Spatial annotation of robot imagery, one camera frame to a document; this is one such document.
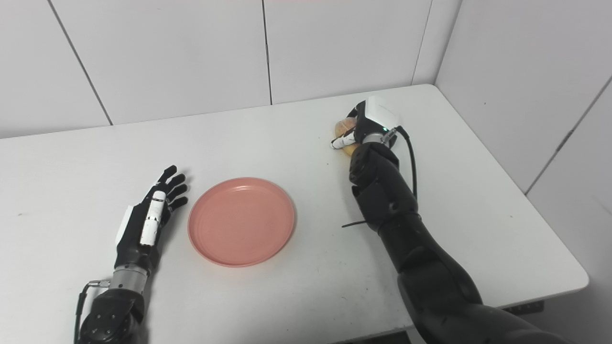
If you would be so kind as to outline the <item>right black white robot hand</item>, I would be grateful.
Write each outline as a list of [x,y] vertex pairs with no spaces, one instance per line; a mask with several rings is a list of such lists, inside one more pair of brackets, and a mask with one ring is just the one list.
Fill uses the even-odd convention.
[[399,126],[399,116],[389,109],[384,99],[369,96],[336,123],[336,137],[330,145],[335,150],[365,143],[381,143],[392,148]]

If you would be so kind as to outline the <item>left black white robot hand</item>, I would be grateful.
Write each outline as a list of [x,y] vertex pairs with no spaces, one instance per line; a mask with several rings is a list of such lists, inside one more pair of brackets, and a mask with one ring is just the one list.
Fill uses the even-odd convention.
[[129,207],[120,226],[115,268],[138,267],[150,275],[159,265],[162,229],[174,211],[188,203],[186,176],[171,165],[145,197]]

